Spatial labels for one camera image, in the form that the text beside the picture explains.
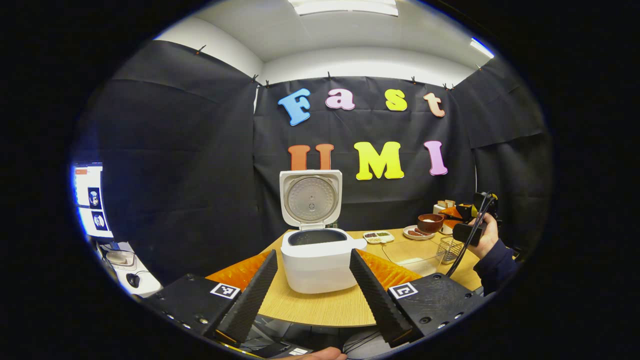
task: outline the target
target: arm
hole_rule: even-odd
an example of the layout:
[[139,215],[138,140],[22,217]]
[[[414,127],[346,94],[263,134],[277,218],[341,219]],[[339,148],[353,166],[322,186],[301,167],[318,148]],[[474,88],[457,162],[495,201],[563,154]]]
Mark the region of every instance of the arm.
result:
[[518,270],[518,265],[513,260],[513,250],[507,249],[498,237],[498,226],[493,216],[485,214],[483,221],[487,224],[486,231],[478,245],[469,245],[468,249],[480,259],[474,271],[480,276],[486,295],[498,290]]

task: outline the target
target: wooden table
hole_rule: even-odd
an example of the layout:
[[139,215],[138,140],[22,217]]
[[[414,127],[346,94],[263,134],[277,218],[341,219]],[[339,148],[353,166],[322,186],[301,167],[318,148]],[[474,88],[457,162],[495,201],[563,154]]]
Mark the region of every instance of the wooden table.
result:
[[[403,256],[415,257],[416,254],[425,252],[425,249],[434,249],[433,246],[437,247],[440,239],[444,237],[444,235],[436,233],[430,240],[415,241],[406,238],[402,229],[386,231],[390,232],[395,240],[386,244],[368,243],[367,252],[384,259],[389,259],[389,257],[401,258]],[[354,239],[360,239],[363,238],[362,235],[366,231],[348,231],[347,233]],[[271,287],[269,287],[258,314],[286,322],[312,326],[359,327],[375,325],[376,321],[358,285],[345,290],[321,294],[301,294],[291,290],[287,283],[282,253],[280,252],[283,237],[284,234],[265,249],[276,250],[278,272],[271,283]],[[473,271],[473,267],[478,260],[471,251],[466,251],[451,279],[469,290],[479,288],[481,285],[480,278]],[[450,267],[451,264],[441,265],[437,270],[438,272],[446,273]]]

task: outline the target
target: computer monitor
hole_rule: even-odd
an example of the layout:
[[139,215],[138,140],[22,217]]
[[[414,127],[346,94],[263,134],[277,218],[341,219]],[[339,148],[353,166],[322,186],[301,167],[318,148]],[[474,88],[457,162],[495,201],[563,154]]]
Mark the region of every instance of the computer monitor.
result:
[[72,187],[77,215],[85,234],[98,242],[113,243],[102,194],[102,163],[74,163]]

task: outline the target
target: pink letter i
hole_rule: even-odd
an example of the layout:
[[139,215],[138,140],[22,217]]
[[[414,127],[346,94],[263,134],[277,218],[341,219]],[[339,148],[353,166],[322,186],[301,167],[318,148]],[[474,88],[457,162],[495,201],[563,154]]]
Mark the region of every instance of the pink letter i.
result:
[[440,153],[441,146],[442,143],[437,141],[424,143],[424,147],[429,150],[429,155],[431,156],[431,170],[429,170],[431,175],[444,175],[449,171],[442,163],[442,154]]

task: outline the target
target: brown bowl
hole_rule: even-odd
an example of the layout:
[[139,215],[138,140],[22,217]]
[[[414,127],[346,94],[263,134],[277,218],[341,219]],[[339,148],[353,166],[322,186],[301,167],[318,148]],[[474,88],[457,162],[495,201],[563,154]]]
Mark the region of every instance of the brown bowl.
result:
[[422,214],[418,217],[418,229],[425,233],[437,233],[442,229],[445,217],[445,215],[441,214]]

